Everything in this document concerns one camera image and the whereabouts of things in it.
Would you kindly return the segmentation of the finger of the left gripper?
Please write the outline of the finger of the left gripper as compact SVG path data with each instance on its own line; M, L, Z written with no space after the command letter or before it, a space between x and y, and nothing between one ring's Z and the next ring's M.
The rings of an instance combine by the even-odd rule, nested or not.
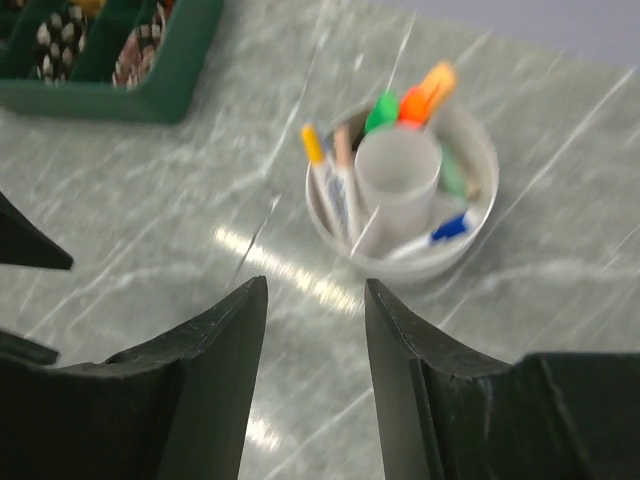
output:
M71 270L74 259L1 195L1 264Z
M0 331L0 354L37 365L54 365L60 356L54 349L4 330Z

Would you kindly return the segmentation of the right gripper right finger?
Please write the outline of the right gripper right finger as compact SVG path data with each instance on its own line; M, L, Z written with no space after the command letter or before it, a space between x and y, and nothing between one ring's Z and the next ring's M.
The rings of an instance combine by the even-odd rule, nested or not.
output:
M508 364L365 285L365 327L389 479L635 479L639 357L538 352Z

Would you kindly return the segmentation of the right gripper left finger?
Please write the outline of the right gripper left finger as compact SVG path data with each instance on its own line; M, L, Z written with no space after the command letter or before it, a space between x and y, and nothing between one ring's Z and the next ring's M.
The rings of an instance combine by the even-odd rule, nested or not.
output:
M1 356L5 479L234 479L263 345L257 276L101 363Z

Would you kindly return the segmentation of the blue white marker pen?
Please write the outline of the blue white marker pen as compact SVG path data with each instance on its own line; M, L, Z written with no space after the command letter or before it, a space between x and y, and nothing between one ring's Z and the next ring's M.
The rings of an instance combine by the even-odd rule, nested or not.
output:
M435 244L441 244L453 240L459 236L469 234L479 224L481 218L477 212L466 210L445 222L426 234L423 234L408 243L392 250L387 259L400 260L411 257L428 249Z

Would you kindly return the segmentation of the white round divided container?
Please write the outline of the white round divided container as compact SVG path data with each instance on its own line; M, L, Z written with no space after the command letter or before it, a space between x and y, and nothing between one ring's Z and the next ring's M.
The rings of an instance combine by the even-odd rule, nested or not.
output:
M476 182L475 198L462 200L441 188L442 142ZM313 174L308 173L305 196L311 221L321 238L364 275L411 283L440 275L469 250L495 205L499 164L482 123L465 108L452 105L439 110L423 130L391 127L367 136L355 154L354 177L363 203L364 229L357 243L351 247L328 230ZM392 250L466 210L481 218L469 234L405 259L387 259Z

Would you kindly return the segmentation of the orange white marker pen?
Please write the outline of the orange white marker pen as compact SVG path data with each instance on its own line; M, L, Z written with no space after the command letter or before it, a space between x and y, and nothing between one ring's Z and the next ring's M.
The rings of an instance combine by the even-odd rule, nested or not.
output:
M334 129L333 146L336 169L341 178L344 191L349 244L353 247L360 238L363 227L360 202L354 177L350 129L347 124L341 124Z

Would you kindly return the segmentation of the yellow white marker pen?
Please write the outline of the yellow white marker pen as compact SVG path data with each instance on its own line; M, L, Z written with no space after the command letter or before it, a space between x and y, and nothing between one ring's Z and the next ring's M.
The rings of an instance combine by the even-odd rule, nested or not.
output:
M305 123L300 137L308 157L328 230L340 241L349 240L348 223L344 207L343 189L336 176L328 154L312 123Z

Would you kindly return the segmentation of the black orange highlighter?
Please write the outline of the black orange highlighter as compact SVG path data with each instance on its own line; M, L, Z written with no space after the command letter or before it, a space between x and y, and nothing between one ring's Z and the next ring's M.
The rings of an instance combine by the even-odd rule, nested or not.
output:
M422 125L428 114L427 97L420 86L407 91L399 106L398 122Z

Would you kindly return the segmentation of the black green highlighter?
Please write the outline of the black green highlighter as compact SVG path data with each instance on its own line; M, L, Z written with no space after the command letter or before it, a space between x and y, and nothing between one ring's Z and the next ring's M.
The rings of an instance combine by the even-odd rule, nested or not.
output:
M399 99L393 91L382 93L369 112L364 125L364 134L368 135L380 127L394 125L399 116Z

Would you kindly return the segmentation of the pink yellow highlighter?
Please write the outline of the pink yellow highlighter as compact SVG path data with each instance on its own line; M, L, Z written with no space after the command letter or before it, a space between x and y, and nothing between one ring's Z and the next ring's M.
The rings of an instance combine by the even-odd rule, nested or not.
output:
M450 62L441 61L427 73L420 84L426 98L426 122L451 96L456 86L457 74Z

